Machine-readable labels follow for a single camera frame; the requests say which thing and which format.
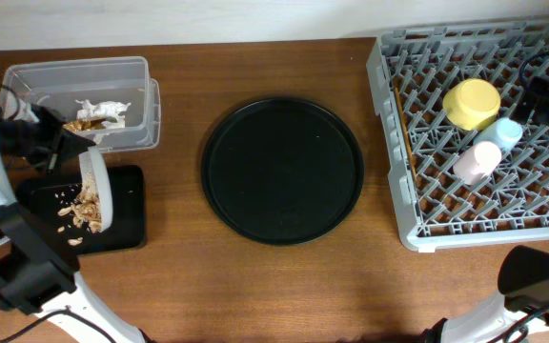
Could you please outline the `black rectangular tray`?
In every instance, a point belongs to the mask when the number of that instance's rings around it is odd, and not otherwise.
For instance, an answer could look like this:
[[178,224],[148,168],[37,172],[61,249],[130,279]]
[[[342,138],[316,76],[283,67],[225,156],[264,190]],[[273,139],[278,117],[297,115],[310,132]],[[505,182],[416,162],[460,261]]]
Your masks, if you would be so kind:
[[19,202],[46,222],[59,241],[78,255],[140,248],[147,241],[144,175],[135,166],[108,169],[113,217],[108,229],[91,232],[87,224],[77,227],[72,215],[58,212],[80,193],[81,176],[57,174],[33,178],[16,188]]

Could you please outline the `grey plate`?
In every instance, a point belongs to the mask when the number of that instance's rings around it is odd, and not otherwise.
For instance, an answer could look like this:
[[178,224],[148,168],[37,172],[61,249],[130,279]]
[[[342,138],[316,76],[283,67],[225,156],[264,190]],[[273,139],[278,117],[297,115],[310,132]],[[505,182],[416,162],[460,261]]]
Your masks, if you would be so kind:
[[113,217],[112,190],[105,161],[97,147],[90,147],[79,155],[79,162],[81,181],[88,173],[92,173],[94,176],[100,198],[103,232],[110,227]]

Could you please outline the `gold candy wrapper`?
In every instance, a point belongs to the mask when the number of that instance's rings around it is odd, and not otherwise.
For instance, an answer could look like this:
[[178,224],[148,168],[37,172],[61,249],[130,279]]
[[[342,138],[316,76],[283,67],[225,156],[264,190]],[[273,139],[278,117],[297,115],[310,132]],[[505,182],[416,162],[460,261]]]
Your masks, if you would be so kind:
[[105,118],[91,120],[75,120],[63,125],[63,128],[71,132],[103,130]]

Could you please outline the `food scraps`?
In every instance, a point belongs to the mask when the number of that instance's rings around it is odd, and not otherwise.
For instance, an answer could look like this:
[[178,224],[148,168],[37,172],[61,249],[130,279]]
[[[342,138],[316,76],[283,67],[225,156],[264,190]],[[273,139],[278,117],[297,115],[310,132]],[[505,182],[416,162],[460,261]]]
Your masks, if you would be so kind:
[[97,186],[92,173],[82,178],[82,185],[79,193],[72,201],[64,203],[57,215],[60,218],[71,220],[57,229],[62,233],[66,228],[75,227],[89,233],[99,233],[103,230],[102,213],[100,209],[100,198],[97,193]]

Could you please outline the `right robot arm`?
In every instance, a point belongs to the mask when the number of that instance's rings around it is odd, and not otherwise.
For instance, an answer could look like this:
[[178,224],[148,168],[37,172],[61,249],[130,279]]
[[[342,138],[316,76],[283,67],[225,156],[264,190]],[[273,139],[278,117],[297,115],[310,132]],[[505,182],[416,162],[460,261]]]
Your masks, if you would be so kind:
[[[549,126],[549,81],[523,83],[524,100]],[[521,342],[537,330],[549,330],[549,253],[514,247],[498,274],[498,290],[469,313],[441,319],[424,331],[421,342]]]

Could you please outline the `blue cup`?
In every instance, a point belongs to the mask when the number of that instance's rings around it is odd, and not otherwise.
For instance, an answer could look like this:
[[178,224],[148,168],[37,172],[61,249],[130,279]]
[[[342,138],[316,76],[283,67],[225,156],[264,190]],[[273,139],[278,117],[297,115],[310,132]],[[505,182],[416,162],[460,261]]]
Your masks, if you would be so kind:
[[520,123],[502,117],[481,131],[474,139],[474,143],[488,141],[502,151],[510,151],[523,136],[523,127]]

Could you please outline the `yellow bowl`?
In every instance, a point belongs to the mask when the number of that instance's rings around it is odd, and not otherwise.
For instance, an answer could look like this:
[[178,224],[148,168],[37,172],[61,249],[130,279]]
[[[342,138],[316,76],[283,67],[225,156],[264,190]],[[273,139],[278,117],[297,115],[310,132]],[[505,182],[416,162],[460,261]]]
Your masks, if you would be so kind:
[[465,131],[482,131],[495,122],[501,97],[489,82],[471,78],[449,90],[442,101],[448,120]]

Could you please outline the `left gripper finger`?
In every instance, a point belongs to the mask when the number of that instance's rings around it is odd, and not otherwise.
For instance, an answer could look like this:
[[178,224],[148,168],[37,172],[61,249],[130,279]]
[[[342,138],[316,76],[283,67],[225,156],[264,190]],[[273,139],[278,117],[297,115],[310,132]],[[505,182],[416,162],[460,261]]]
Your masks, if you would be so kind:
[[39,119],[39,123],[48,126],[63,126],[67,123],[65,117],[58,111],[43,107],[35,106],[35,115]]
[[78,157],[93,146],[95,146],[95,143],[88,138],[79,136],[71,131],[61,131],[56,148],[57,162],[62,164],[65,161]]

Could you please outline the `grey dishwasher rack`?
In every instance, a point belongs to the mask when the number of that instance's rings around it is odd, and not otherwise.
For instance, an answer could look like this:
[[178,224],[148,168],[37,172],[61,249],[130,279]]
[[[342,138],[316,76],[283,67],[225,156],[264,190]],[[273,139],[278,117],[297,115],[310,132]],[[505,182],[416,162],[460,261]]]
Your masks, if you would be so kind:
[[[520,106],[522,83],[549,80],[549,19],[386,30],[367,62],[385,133],[398,233],[415,252],[549,239],[549,128],[530,119],[491,174],[474,185],[453,166],[473,131],[453,125],[445,94],[477,78],[499,92],[499,115]],[[408,166],[394,86],[400,93],[415,159]]]

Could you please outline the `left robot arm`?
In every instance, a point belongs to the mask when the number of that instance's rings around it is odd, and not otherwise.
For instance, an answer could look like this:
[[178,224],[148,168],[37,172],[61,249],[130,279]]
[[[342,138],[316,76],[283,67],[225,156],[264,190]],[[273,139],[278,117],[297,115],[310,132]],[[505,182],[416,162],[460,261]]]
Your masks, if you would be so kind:
[[11,335],[17,339],[49,321],[78,342],[147,342],[141,329],[117,316],[86,284],[76,253],[41,218],[20,204],[4,157],[25,160],[52,173],[78,159],[85,195],[96,197],[97,229],[113,216],[104,159],[90,139],[68,131],[64,117],[15,96],[11,111],[0,104],[0,309],[18,310],[35,321]]

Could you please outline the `wooden chopstick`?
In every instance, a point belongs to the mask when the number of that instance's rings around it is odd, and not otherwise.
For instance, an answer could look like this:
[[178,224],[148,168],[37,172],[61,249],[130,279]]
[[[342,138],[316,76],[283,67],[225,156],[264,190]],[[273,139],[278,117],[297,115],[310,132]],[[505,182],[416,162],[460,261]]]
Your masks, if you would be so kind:
[[402,134],[403,134],[404,147],[405,147],[407,157],[408,157],[408,166],[410,168],[410,172],[411,172],[411,175],[413,177],[413,182],[416,183],[417,182],[417,172],[416,172],[416,168],[415,168],[415,159],[414,159],[414,156],[413,156],[413,153],[412,153],[412,146],[410,144],[411,142],[410,142],[410,139],[409,139],[407,126],[406,126],[406,122],[405,122],[405,119],[404,119],[404,110],[401,106],[402,103],[401,103],[399,89],[398,89],[397,86],[394,86],[394,95],[395,95],[395,98],[396,98],[396,108],[397,108],[397,112],[398,112],[401,131],[402,131]]

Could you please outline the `clear plastic bin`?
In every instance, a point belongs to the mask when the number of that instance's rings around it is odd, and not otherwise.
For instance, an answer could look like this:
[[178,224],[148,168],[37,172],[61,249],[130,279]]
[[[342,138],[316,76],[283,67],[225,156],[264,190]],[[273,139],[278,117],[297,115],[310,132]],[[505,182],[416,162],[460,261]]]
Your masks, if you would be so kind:
[[160,139],[161,106],[157,81],[141,56],[95,58],[14,65],[7,69],[0,104],[13,109],[15,99],[49,108],[66,121],[103,103],[121,103],[125,125],[100,125],[77,134],[103,152],[152,149]]

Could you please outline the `white tissue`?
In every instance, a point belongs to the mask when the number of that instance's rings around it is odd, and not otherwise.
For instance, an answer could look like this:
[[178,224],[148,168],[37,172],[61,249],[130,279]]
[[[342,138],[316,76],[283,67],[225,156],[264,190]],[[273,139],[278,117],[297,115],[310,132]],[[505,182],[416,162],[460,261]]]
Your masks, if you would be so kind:
[[89,100],[76,100],[81,109],[76,114],[76,120],[91,120],[105,118],[103,130],[124,129],[126,127],[125,112],[131,103],[105,101],[92,104]]

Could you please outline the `pink cup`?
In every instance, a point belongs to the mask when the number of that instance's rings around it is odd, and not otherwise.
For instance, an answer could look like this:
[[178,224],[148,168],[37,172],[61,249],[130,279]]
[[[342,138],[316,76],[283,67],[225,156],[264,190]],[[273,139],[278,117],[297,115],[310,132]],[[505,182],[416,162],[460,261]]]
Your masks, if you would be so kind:
[[474,185],[491,174],[501,158],[501,150],[496,144],[489,141],[478,142],[459,157],[453,166],[453,172],[466,185]]

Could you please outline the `round black serving tray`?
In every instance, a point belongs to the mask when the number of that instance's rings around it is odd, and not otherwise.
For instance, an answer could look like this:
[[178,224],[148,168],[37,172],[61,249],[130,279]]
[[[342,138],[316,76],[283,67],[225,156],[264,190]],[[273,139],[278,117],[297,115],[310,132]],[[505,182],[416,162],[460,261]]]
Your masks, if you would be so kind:
[[361,194],[364,161],[352,131],[315,102],[269,97],[224,116],[201,161],[213,212],[258,243],[292,246],[333,231]]

